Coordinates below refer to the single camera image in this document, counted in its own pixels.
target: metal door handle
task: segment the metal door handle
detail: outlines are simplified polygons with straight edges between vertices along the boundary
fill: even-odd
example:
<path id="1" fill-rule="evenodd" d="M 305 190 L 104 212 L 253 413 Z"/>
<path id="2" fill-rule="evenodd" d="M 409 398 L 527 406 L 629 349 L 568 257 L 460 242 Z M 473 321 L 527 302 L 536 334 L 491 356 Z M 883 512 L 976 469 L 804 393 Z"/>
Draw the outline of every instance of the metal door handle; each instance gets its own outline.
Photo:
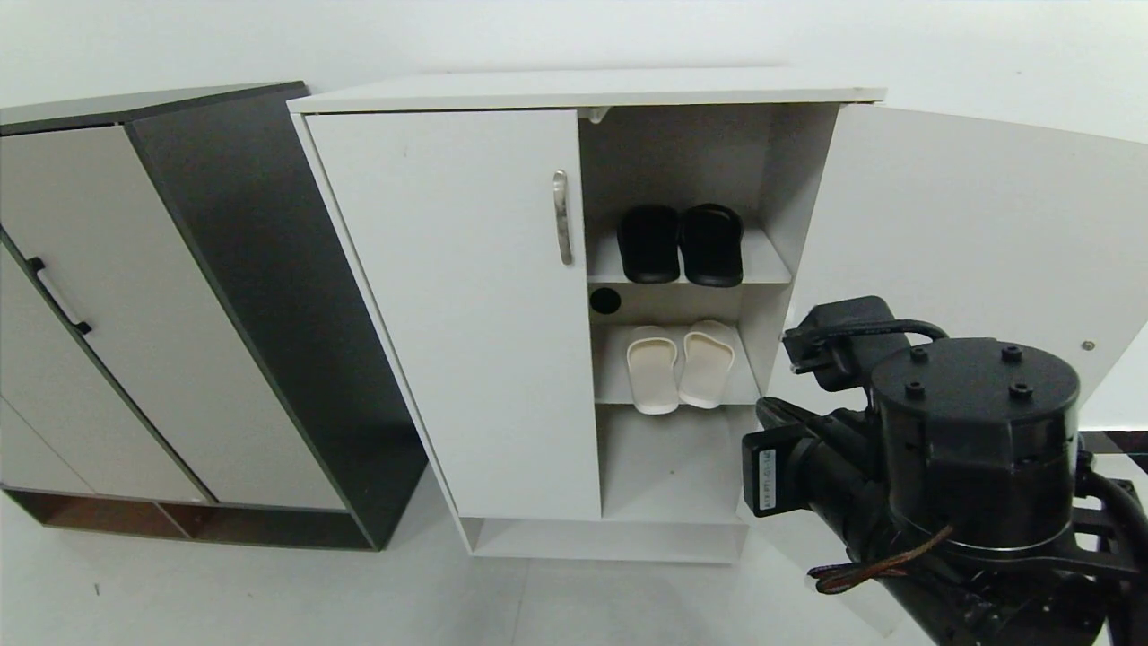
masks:
<path id="1" fill-rule="evenodd" d="M 571 219 L 566 204 L 566 171 L 554 171 L 554 218 L 558 221 L 558 252 L 563 264 L 574 264 L 574 251 L 571 249 Z"/>
<path id="2" fill-rule="evenodd" d="M 44 259 L 40 256 L 30 257 L 28 258 L 28 267 L 32 270 L 32 275 L 34 275 L 37 281 L 40 282 L 44 290 L 48 291 L 48 296 L 51 296 L 52 301 L 56 303 L 60 311 L 64 312 L 64 317 L 68 318 L 69 322 L 71 322 L 71 327 L 75 328 L 80 336 L 91 333 L 92 327 L 87 325 L 86 321 L 80 320 L 79 316 L 76 316 L 76 310 L 68 306 L 68 303 L 60 297 L 60 288 L 56 287 L 55 282 L 53 282 L 52 278 L 48 275 L 46 271 L 48 265 L 44 263 Z"/>

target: cabinet door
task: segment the cabinet door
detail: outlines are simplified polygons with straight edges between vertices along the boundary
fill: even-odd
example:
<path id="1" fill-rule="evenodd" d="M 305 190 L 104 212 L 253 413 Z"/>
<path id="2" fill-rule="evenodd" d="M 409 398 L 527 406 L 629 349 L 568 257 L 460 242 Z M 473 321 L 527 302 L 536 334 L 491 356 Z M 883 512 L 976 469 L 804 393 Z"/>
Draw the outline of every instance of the cabinet door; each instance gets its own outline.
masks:
<path id="1" fill-rule="evenodd" d="M 877 294 L 951 336 L 1060 356 L 1080 374 L 1084 402 L 1148 318 L 1146 172 L 1140 143 L 846 106 L 786 322 L 820 302 Z M 843 404 L 784 359 L 769 391 L 814 411 Z"/>
<path id="2" fill-rule="evenodd" d="M 575 112 L 307 124 L 458 513 L 600 517 Z"/>
<path id="3" fill-rule="evenodd" d="M 92 322 L 85 341 L 216 498 L 343 508 L 122 127 L 6 137 L 0 181 L 5 228 L 45 258 Z"/>
<path id="4" fill-rule="evenodd" d="M 7 247 L 0 250 L 0 348 L 3 398 L 96 493 L 203 500 Z"/>
<path id="5" fill-rule="evenodd" d="M 95 493 L 5 399 L 0 399 L 0 482 L 38 491 Z"/>

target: brown bottom shelf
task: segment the brown bottom shelf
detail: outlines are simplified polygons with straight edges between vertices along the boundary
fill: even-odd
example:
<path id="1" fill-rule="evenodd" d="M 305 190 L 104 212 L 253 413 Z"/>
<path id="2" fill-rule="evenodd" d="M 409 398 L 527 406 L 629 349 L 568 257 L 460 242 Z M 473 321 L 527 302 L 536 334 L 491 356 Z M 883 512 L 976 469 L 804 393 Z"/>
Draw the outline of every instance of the brown bottom shelf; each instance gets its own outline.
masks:
<path id="1" fill-rule="evenodd" d="M 45 527 L 202 543 L 373 550 L 346 512 L 208 507 L 5 490 Z"/>
<path id="2" fill-rule="evenodd" d="M 33 519 L 51 528 L 183 538 L 179 528 L 152 503 L 8 491 Z"/>

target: black slipper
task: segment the black slipper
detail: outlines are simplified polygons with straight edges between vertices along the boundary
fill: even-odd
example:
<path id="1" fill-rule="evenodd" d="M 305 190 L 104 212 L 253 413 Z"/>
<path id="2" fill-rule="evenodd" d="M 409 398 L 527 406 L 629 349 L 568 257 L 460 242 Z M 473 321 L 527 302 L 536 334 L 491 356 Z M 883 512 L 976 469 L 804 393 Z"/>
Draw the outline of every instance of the black slipper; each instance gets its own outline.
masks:
<path id="1" fill-rule="evenodd" d="M 720 204 L 699 204 L 682 213 L 685 277 L 707 287 L 742 283 L 742 218 Z"/>
<path id="2" fill-rule="evenodd" d="M 635 282 L 673 282 L 677 265 L 677 211 L 665 205 L 634 207 L 618 225 L 622 270 Z"/>

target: black door handle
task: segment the black door handle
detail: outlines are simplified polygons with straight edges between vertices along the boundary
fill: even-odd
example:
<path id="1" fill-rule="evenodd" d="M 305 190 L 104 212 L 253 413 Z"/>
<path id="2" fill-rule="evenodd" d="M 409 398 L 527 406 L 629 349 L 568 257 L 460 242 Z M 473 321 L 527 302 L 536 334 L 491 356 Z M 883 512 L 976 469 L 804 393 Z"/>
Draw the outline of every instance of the black door handle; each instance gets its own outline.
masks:
<path id="1" fill-rule="evenodd" d="M 69 325 L 71 325 L 71 327 L 77 333 L 79 333 L 80 336 L 91 333 L 92 326 L 88 325 L 86 320 L 80 320 L 79 317 L 75 314 L 76 310 L 68 306 L 64 303 L 63 298 L 60 297 L 60 289 L 56 288 L 55 283 L 52 281 L 52 278 L 47 274 L 42 274 L 42 271 L 48 267 L 48 265 L 44 262 L 44 258 L 41 258 L 40 256 L 33 256 L 28 258 L 28 267 L 29 270 L 31 270 L 32 277 L 36 278 L 36 281 L 40 283 L 40 287 L 42 287 L 45 293 L 48 294 L 48 297 L 52 298 L 52 302 L 56 305 L 57 309 L 60 309 L 60 311 L 63 312 L 64 318 L 68 319 Z"/>

